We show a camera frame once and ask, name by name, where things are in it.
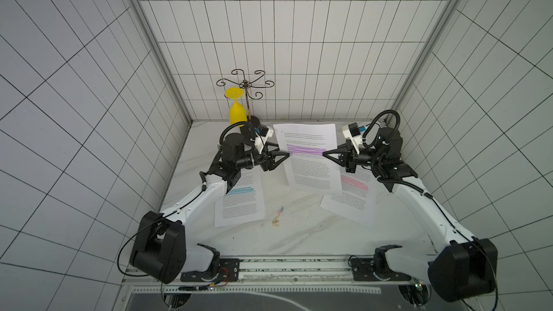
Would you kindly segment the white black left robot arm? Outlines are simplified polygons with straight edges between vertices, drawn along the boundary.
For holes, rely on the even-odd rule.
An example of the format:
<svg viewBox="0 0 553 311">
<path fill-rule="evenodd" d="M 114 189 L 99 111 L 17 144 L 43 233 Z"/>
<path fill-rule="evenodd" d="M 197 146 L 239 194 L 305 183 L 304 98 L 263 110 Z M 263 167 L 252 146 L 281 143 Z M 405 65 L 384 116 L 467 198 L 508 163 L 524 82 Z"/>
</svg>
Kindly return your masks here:
<svg viewBox="0 0 553 311">
<path fill-rule="evenodd" d="M 254 128 L 252 137 L 226 128 L 217 153 L 207 171 L 200 172 L 201 183 L 175 205 L 161 213 L 146 213 L 137 233 L 131 237 L 129 263 L 150 276 L 169 284 L 183 274 L 205 281 L 217 279 L 223 268 L 220 252 L 211 246 L 187 239 L 187 226 L 215 201 L 230 193 L 244 170 L 260 167 L 275 170 L 289 154 L 269 142 L 274 131 L 265 125 Z"/>
</svg>

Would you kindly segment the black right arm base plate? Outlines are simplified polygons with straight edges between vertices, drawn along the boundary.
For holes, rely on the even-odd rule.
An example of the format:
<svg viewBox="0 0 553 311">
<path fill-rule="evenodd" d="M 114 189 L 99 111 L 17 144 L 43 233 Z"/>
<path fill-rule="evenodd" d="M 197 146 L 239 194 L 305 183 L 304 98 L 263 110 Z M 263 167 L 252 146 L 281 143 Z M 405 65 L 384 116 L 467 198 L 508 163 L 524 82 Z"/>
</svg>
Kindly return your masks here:
<svg viewBox="0 0 553 311">
<path fill-rule="evenodd" d="M 350 256 L 348 265 L 355 282 L 409 282 L 412 279 L 407 274 L 393 272 L 386 263 L 375 263 L 373 257 Z"/>
</svg>

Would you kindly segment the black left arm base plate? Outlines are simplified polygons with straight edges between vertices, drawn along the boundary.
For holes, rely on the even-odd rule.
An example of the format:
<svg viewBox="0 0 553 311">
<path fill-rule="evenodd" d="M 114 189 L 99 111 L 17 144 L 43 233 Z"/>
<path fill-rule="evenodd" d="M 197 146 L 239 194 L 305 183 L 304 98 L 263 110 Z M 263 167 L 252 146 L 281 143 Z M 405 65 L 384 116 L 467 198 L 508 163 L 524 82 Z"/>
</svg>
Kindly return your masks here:
<svg viewBox="0 0 553 311">
<path fill-rule="evenodd" d="M 204 272 L 186 272 L 182 273 L 180 280 L 182 282 L 237 282 L 240 272 L 240 259 L 219 259 Z"/>
</svg>

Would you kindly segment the purple highlighted paper document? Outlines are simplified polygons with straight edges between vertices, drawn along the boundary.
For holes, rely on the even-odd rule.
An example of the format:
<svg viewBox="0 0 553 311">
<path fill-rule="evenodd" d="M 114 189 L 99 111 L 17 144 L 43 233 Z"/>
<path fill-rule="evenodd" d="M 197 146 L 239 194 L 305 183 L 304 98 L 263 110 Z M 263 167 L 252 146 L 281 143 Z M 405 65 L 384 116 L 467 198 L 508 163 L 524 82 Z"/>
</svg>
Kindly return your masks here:
<svg viewBox="0 0 553 311">
<path fill-rule="evenodd" d="M 342 193 L 340 166 L 323 156 L 337 148 L 336 125 L 276 124 L 279 149 L 289 154 L 284 162 L 289 186 L 316 194 Z"/>
</svg>

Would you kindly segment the pink highlighted paper document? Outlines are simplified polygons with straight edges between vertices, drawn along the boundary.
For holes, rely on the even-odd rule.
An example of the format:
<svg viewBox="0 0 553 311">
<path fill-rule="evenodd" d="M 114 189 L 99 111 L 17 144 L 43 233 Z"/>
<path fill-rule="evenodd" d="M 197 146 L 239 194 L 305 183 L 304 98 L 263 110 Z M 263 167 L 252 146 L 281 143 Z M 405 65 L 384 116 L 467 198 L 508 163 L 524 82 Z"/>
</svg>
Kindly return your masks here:
<svg viewBox="0 0 553 311">
<path fill-rule="evenodd" d="M 377 205 L 378 182 L 371 171 L 361 168 L 354 174 L 341 171 L 342 193 L 325 195 L 321 208 L 347 220 L 370 227 Z"/>
</svg>

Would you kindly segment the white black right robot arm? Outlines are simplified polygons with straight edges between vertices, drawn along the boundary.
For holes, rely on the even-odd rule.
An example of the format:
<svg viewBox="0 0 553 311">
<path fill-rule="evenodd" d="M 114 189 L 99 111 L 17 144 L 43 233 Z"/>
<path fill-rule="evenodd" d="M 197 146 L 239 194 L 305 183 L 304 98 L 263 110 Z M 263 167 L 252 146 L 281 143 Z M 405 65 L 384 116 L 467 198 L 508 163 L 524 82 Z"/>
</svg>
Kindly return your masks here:
<svg viewBox="0 0 553 311">
<path fill-rule="evenodd" d="M 350 174 L 357 167 L 368 168 L 429 236 L 432 254 L 415 253 L 396 244 L 380 246 L 372 257 L 370 272 L 383 282 L 399 275 L 425 282 L 446 302 L 497 294 L 498 249 L 491 240 L 477 238 L 456 221 L 402 160 L 399 126 L 399 113 L 386 109 L 368 125 L 354 122 L 345 126 L 345 142 L 322 154 Z"/>
</svg>

